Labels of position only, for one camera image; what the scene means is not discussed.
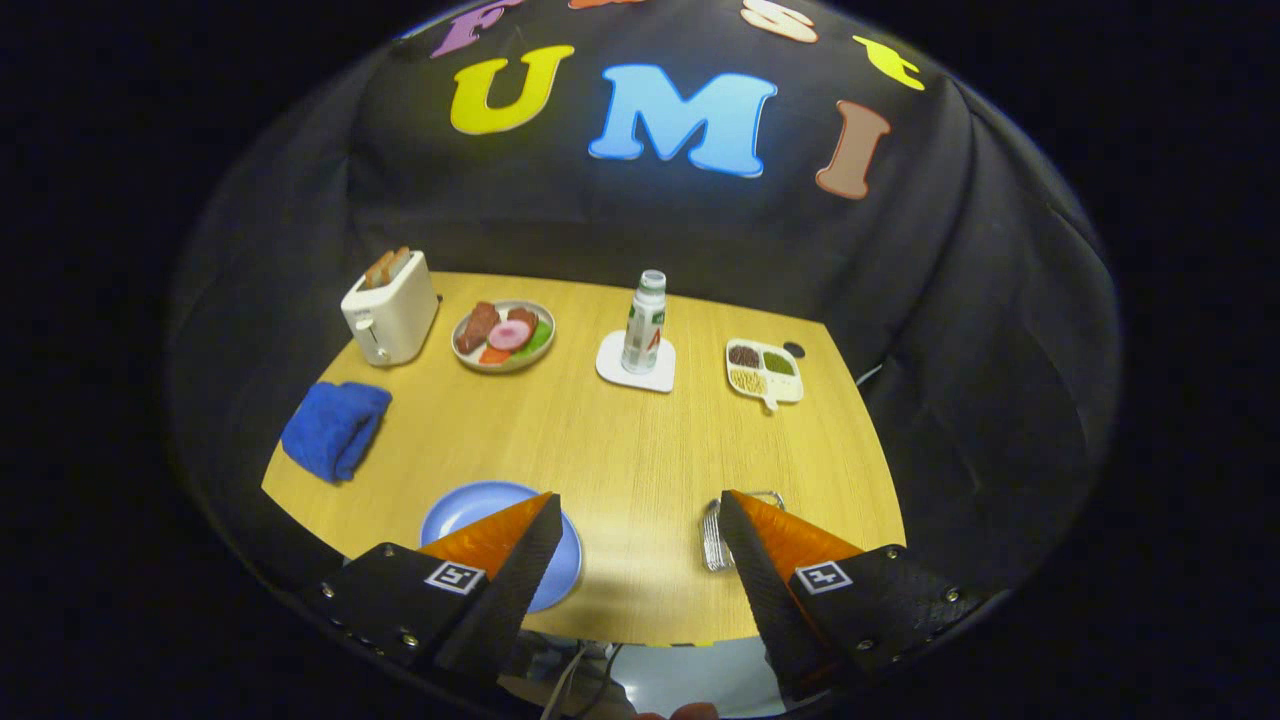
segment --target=yellow letter u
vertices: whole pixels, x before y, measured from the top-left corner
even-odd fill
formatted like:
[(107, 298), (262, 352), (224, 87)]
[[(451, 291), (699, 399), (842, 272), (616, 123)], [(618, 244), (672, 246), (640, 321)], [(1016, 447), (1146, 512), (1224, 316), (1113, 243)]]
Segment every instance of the yellow letter u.
[(572, 54), (571, 45), (552, 45), (525, 53), (520, 58), (521, 63), (529, 65), (525, 87), (521, 88), (520, 97), (506, 108), (489, 106), (489, 87), (498, 70), (507, 67), (506, 59), (495, 58), (462, 68), (453, 76), (458, 90), (453, 94), (449, 122), (466, 135), (506, 132), (527, 123), (547, 106), (556, 69), (561, 60)]

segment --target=plate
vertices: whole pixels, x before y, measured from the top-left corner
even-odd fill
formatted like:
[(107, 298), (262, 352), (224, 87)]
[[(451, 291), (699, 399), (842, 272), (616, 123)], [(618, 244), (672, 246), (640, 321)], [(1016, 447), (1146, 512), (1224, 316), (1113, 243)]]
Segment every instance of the plate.
[(471, 320), (471, 313), (467, 313), (466, 316), (462, 318), (462, 320), (460, 320), (458, 324), (453, 327), (453, 333), (449, 334), (449, 347), (453, 348), (453, 354), (458, 356), (458, 360), (462, 360), (463, 365), (480, 373), (494, 373), (494, 374), (511, 373), (521, 368), (527, 368), (529, 365), (532, 365), (534, 363), (540, 360), (543, 355), (547, 355), (547, 351), (550, 348), (552, 342), (554, 342), (556, 340), (556, 318), (550, 314), (548, 309), (543, 307), (536, 302), (530, 302), (527, 300), (499, 300), (493, 304), (493, 307), (494, 310), (498, 311), (498, 316), (502, 318), (503, 320), (507, 319), (507, 313), (509, 310), (515, 310), (516, 307), (529, 307), (530, 310), (534, 311), (535, 315), (538, 315), (539, 320), (552, 327), (552, 334), (550, 337), (547, 338), (547, 342), (544, 342), (541, 347), (530, 352), (529, 355), (525, 355), (524, 357), (508, 357), (507, 361), (503, 363), (502, 365), (481, 365), (480, 355), (484, 354), (485, 347), (489, 347), (488, 342), (472, 350), (468, 354), (462, 354), (458, 351), (457, 338), (460, 334), (462, 334), (462, 331), (467, 327), (467, 322)]
[[(539, 495), (541, 493), (532, 488), (502, 480), (471, 483), (449, 491), (426, 512), (426, 519), (422, 520), (422, 544), (433, 543), (481, 518)], [(582, 541), (563, 512), (561, 528), (561, 542), (547, 565), (543, 582), (538, 584), (534, 601), (529, 603), (529, 612), (547, 610), (564, 600), (582, 570)]]

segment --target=bottle label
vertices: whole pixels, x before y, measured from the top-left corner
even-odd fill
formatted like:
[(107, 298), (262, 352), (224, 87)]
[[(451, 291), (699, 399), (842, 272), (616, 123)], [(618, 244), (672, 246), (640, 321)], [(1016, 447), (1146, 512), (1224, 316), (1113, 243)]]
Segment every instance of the bottle label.
[(667, 310), (655, 310), (652, 315), (636, 305), (627, 314), (627, 336), (622, 347), (622, 364), (628, 369), (650, 369), (658, 363), (658, 346), (662, 343), (662, 325), (667, 320)]

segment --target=letter m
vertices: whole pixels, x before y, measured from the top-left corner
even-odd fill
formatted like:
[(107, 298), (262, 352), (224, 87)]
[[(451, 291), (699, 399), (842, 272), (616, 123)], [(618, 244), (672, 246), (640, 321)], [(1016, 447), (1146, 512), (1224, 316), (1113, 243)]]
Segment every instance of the letter m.
[(644, 122), (654, 152), (671, 160), (705, 127), (703, 141), (689, 151), (690, 163), (744, 178), (764, 172), (755, 156), (755, 133), (764, 101), (778, 92), (772, 82), (724, 73), (685, 100), (658, 65), (613, 65), (604, 70), (604, 79), (613, 83), (613, 100), (604, 132), (588, 146), (591, 156), (635, 160), (644, 152), (636, 140), (636, 127)]

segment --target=white toaster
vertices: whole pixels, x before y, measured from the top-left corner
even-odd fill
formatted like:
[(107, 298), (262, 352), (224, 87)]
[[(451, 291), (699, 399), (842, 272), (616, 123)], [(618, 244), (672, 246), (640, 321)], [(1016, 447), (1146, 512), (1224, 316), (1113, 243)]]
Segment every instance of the white toaster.
[(408, 263), (392, 282), (361, 290), (365, 275), (342, 299), (342, 314), (370, 365), (408, 363), (422, 348), (440, 306), (426, 258), (410, 251)]

